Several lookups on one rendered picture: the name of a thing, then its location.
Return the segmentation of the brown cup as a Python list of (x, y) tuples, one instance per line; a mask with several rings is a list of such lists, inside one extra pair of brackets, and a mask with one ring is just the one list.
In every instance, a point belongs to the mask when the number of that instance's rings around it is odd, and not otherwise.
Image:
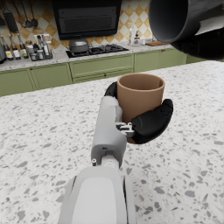
[(135, 134), (132, 144), (145, 144), (158, 137), (167, 127), (172, 109), (162, 101), (165, 82), (152, 74), (129, 73), (117, 81), (117, 99), (122, 120), (132, 123)]

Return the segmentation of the wooden cutting board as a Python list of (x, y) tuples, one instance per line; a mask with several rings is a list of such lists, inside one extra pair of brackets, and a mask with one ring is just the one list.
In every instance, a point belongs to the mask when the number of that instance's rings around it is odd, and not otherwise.
[(160, 41), (152, 41), (152, 42), (145, 42), (147, 46), (162, 46), (162, 45), (169, 45), (167, 43), (162, 43)]

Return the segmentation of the green kitchen cabinets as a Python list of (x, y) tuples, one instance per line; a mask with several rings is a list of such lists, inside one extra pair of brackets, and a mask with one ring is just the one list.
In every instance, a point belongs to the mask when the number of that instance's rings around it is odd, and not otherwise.
[(77, 58), (69, 58), (60, 50), (52, 59), (0, 64), (0, 97), (198, 61), (165, 45)]

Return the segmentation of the white bottles by sink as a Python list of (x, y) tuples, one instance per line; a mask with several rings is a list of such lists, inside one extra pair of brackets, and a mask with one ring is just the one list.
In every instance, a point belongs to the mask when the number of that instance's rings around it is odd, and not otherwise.
[(135, 30), (132, 24), (129, 28), (129, 45), (130, 46), (143, 46), (145, 44), (145, 39), (140, 39), (139, 31)]

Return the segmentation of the black gas stove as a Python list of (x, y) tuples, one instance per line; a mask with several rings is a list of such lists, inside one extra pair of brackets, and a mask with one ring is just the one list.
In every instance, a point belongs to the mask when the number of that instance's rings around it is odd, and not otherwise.
[(105, 53), (118, 53), (127, 51), (127, 48), (116, 45), (116, 44), (107, 44), (100, 46), (74, 46), (69, 47), (66, 50), (66, 54), (69, 58), (83, 57), (83, 56), (92, 56), (97, 54)]

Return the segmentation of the grey cooking pot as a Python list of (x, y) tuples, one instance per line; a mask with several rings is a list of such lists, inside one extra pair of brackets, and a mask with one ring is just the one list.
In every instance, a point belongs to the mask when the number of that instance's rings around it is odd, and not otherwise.
[(82, 36), (75, 36), (68, 46), (71, 53), (84, 53), (89, 49), (88, 42)]

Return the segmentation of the spice rack with jars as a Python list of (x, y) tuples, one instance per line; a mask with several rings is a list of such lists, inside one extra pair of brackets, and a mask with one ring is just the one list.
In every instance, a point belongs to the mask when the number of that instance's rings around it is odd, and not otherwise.
[(35, 41), (25, 41), (28, 56), (32, 61), (50, 60), (53, 57), (53, 46), (49, 34), (39, 34), (34, 36)]

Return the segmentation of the black range hood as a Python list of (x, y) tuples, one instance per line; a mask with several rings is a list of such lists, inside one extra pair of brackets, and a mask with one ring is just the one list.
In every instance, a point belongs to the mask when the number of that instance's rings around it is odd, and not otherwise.
[(52, 0), (59, 38), (117, 33), (122, 0)]

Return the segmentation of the dark bottle with label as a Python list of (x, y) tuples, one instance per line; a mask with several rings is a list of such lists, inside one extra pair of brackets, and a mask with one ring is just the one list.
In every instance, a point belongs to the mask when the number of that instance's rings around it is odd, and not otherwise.
[(11, 50), (10, 50), (9, 46), (6, 44), (3, 35), (1, 35), (1, 40), (3, 42), (3, 49), (5, 51), (5, 54), (6, 54), (7, 59), (8, 60), (14, 60), (13, 55), (11, 53)]
[(28, 52), (26, 51), (25, 44), (23, 43), (19, 33), (17, 34), (17, 38), (18, 38), (20, 50), (24, 59), (29, 59), (29, 55), (28, 55)]
[(14, 43), (11, 34), (9, 34), (9, 38), (10, 38), (11, 48), (12, 48), (13, 54), (15, 56), (15, 59), (21, 60), (21, 56), (19, 54), (18, 48), (17, 48), (16, 44)]

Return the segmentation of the black hanging spoon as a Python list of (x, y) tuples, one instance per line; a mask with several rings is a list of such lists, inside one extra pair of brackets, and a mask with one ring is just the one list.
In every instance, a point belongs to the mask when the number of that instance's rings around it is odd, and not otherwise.
[[(29, 4), (30, 4), (30, 8), (31, 8), (31, 14), (34, 15), (33, 8), (32, 8), (32, 0), (29, 0)], [(39, 25), (38, 20), (34, 16), (32, 17), (31, 25), (33, 27), (37, 27)]]

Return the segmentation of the black hanging ladle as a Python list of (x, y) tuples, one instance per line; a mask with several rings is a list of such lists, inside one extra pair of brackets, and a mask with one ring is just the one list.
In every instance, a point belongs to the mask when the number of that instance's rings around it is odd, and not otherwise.
[(23, 0), (19, 0), (21, 5), (22, 5), (22, 10), (20, 11), (19, 8), (17, 7), (16, 4), (14, 4), (14, 7), (17, 11), (17, 16), (18, 16), (18, 21), (19, 23), (24, 27), (24, 28), (31, 28), (32, 27), (32, 23), (31, 21), (28, 19), (26, 12), (25, 12), (25, 7), (23, 4)]

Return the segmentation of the black slotted spatula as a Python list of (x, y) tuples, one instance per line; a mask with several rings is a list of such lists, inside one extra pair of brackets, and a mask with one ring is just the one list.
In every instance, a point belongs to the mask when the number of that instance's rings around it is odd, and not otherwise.
[(18, 27), (12, 12), (8, 9), (5, 0), (1, 0), (1, 2), (3, 4), (3, 16), (5, 18), (6, 24), (8, 25), (10, 32), (18, 32)]

